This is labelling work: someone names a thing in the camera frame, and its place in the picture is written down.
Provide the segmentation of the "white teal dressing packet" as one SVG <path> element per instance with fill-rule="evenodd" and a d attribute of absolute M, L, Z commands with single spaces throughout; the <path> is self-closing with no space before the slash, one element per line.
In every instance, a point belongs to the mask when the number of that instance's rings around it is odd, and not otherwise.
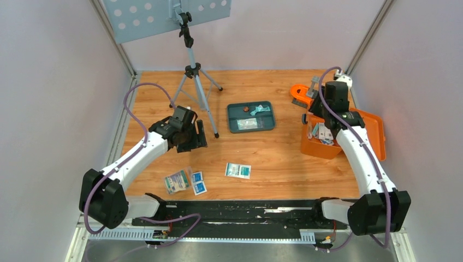
<path fill-rule="evenodd" d="M 317 138 L 319 140 L 331 140 L 331 141 L 333 141 L 333 139 L 334 139 L 330 129 L 327 128 L 324 123 L 319 123 L 318 124 L 318 133 L 317 134 L 318 134 Z"/>

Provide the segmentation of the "clear bag bandage pack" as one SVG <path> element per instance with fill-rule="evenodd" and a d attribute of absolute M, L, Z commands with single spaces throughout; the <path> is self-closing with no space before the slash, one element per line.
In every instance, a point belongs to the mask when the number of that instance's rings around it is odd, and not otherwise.
<path fill-rule="evenodd" d="M 168 194 L 175 194 L 188 190 L 192 186 L 191 182 L 192 168 L 190 166 L 179 170 L 163 179 L 164 186 Z"/>

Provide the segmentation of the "clear bag cotton swabs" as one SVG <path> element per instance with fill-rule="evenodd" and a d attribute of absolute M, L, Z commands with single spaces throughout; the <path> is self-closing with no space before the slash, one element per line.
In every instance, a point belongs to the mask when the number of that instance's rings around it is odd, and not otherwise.
<path fill-rule="evenodd" d="M 307 137 L 309 140 L 313 138 L 312 130 L 313 130 L 312 122 L 308 122 L 308 123 L 307 123 L 307 134 L 306 134 L 306 137 Z"/>

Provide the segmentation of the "teal header tape bag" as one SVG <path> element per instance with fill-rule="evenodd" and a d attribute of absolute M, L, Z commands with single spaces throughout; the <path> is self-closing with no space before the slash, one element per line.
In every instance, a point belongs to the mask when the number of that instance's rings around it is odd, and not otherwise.
<path fill-rule="evenodd" d="M 315 127 L 314 127 L 313 130 L 312 130 L 312 134 L 313 134 L 313 136 L 314 136 L 316 139 L 318 139 L 318 138 L 317 138 L 317 135 L 318 135 L 317 133 L 318 133 L 318 124 L 319 124 L 319 123 L 316 123 Z M 331 146 L 331 145 L 334 144 L 334 139 L 333 139 L 333 141 L 331 141 L 331 140 L 319 140 L 319 141 L 320 141 L 322 144 L 324 144 L 324 145 L 330 145 L 330 146 Z"/>

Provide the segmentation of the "white teal gauze packet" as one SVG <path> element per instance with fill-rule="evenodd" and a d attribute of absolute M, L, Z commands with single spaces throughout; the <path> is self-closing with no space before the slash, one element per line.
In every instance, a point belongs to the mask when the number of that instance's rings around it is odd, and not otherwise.
<path fill-rule="evenodd" d="M 225 176 L 250 179 L 251 168 L 252 167 L 250 165 L 227 163 L 225 168 Z"/>

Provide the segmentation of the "teal divided tray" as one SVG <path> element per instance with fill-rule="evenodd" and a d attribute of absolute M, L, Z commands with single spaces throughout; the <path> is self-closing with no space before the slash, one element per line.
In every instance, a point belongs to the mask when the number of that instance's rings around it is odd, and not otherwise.
<path fill-rule="evenodd" d="M 255 116 L 251 116 L 250 112 L 254 110 L 256 106 L 269 106 L 271 111 L 269 112 L 259 112 Z M 243 108 L 245 106 L 249 107 L 249 112 L 244 112 Z M 227 112 L 227 122 L 229 131 L 233 134 L 239 133 L 249 133 L 249 132 L 260 132 L 260 131 L 269 131 L 273 130 L 276 127 L 276 118 L 274 115 L 274 109 L 272 104 L 267 101 L 257 101 L 257 102 L 244 102 L 244 103 L 235 103 L 229 104 L 226 108 Z M 246 118 L 258 118 L 264 122 L 264 128 L 262 129 L 251 129 L 251 130 L 238 130 L 236 120 L 246 119 Z"/>

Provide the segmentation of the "clear bag teal gauze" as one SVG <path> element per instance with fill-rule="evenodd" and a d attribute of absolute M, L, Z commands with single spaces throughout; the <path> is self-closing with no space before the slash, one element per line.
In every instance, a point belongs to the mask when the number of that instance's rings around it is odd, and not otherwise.
<path fill-rule="evenodd" d="M 264 122 L 258 118 L 246 118 L 236 120 L 238 130 L 251 130 L 264 128 Z"/>

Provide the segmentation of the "teal sachet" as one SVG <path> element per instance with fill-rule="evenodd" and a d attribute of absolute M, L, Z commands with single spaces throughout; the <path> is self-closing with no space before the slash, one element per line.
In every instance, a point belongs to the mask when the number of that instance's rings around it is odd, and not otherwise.
<path fill-rule="evenodd" d="M 262 106 L 262 105 L 259 105 L 257 107 L 258 109 L 258 112 L 269 112 L 271 111 L 270 107 L 269 106 Z"/>
<path fill-rule="evenodd" d="M 255 115 L 258 113 L 257 107 L 258 107 L 258 106 L 256 106 L 256 107 L 254 108 L 254 110 L 250 112 L 250 115 L 251 115 L 251 116 L 255 116 Z"/>

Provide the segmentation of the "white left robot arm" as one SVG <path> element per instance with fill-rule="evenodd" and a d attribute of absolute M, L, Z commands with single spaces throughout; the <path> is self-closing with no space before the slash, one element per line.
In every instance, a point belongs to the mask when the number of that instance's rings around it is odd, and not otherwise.
<path fill-rule="evenodd" d="M 153 225 L 162 225 L 167 220 L 167 210 L 161 207 L 161 199 L 150 193 L 127 196 L 127 189 L 154 160 L 172 148 L 181 153 L 207 146 L 202 120 L 183 106 L 177 106 L 172 116 L 150 128 L 143 127 L 143 131 L 143 138 L 121 158 L 100 171 L 90 169 L 84 174 L 79 210 L 90 233 L 100 232 L 91 229 L 90 219 L 108 229 L 139 217 L 146 217 Z"/>

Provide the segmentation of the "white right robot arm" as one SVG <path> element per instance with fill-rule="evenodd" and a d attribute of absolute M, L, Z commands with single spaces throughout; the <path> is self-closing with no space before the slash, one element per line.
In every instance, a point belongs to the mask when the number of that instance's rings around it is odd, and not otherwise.
<path fill-rule="evenodd" d="M 381 126 L 370 114 L 349 107 L 348 85 L 329 81 L 320 89 L 310 111 L 324 120 L 354 172 L 360 198 L 355 202 L 321 198 L 312 212 L 314 225 L 325 228 L 333 220 L 344 223 L 356 236 L 397 232 L 411 205 L 405 190 L 389 179 L 370 142 L 367 124 Z"/>

